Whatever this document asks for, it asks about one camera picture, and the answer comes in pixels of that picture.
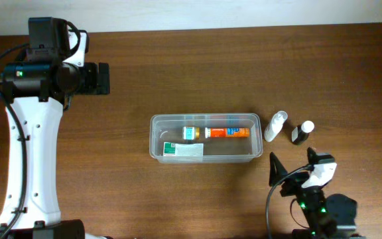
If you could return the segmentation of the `white green medicine box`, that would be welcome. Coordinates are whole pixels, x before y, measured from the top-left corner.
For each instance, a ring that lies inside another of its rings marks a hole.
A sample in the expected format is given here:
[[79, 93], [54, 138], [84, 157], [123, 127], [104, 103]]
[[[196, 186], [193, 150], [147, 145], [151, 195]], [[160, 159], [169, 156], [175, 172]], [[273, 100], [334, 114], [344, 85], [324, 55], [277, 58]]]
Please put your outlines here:
[[173, 157], [201, 157], [204, 154], [204, 144], [180, 144], [165, 142], [163, 155]]

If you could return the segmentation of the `small gold-capped jar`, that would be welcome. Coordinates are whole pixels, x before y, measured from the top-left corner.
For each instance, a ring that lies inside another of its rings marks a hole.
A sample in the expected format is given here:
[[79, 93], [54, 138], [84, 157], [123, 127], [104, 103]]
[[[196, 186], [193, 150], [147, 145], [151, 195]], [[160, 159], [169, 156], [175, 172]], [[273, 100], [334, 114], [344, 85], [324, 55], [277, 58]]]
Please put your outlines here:
[[182, 128], [182, 138], [184, 140], [197, 140], [200, 138], [200, 128], [199, 127], [183, 127]]

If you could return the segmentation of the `orange tablet tube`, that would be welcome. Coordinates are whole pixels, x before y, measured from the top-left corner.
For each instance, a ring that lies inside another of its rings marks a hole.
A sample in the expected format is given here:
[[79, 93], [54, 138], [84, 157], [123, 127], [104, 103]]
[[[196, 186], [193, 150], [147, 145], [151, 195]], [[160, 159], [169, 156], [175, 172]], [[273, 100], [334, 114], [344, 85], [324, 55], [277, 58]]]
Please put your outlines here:
[[204, 129], [204, 135], [205, 138], [249, 137], [250, 129], [244, 127], [206, 127]]

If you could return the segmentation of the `black bottle white cap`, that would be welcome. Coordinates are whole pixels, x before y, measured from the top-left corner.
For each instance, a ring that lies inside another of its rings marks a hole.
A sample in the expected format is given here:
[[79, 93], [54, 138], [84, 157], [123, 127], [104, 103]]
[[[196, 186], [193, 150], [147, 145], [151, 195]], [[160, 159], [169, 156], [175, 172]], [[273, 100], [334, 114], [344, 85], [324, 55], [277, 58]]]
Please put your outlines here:
[[314, 130], [314, 123], [312, 121], [305, 121], [295, 127], [292, 131], [291, 141], [295, 145], [300, 145], [305, 142], [310, 133]]

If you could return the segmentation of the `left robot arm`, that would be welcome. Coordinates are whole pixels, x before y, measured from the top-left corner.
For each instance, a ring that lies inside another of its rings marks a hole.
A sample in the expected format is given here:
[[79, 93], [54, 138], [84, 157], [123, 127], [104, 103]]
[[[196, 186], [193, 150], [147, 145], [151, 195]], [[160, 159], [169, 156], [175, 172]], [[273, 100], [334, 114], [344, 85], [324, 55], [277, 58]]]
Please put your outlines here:
[[61, 218], [58, 129], [73, 96], [109, 94], [109, 65], [86, 62], [89, 36], [70, 21], [32, 17], [28, 24], [28, 43], [15, 47], [0, 75], [10, 131], [0, 238], [87, 238], [81, 220]]

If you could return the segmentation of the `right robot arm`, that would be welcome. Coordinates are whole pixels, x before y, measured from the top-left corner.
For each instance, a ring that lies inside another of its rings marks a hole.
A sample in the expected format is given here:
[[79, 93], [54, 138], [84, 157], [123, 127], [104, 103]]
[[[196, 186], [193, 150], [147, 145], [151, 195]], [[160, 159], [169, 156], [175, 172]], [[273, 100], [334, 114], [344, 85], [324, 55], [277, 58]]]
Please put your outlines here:
[[282, 197], [297, 202], [308, 225], [291, 232], [293, 238], [359, 238], [355, 218], [357, 202], [343, 194], [324, 195], [323, 188], [336, 171], [335, 158], [328, 153], [307, 149], [308, 163], [288, 172], [279, 158], [269, 154], [270, 191], [265, 205], [267, 235], [273, 237], [269, 224], [269, 205], [272, 194], [281, 187]]

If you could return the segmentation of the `white spray bottle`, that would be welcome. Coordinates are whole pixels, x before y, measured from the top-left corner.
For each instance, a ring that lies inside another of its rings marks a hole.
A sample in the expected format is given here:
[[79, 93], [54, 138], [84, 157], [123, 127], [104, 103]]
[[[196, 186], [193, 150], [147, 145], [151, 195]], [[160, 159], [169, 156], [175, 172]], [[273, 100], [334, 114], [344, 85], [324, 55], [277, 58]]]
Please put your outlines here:
[[274, 138], [279, 134], [285, 121], [288, 118], [288, 114], [285, 111], [278, 111], [269, 122], [265, 129], [264, 138], [266, 142], [272, 142]]

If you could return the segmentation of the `clear plastic container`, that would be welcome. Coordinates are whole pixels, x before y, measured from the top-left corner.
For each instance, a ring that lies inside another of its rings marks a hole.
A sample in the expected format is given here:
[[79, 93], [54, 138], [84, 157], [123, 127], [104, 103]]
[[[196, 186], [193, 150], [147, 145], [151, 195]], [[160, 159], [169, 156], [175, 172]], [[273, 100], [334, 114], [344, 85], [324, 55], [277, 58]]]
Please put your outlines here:
[[161, 163], [247, 163], [261, 156], [252, 113], [161, 114], [151, 118], [149, 154]]

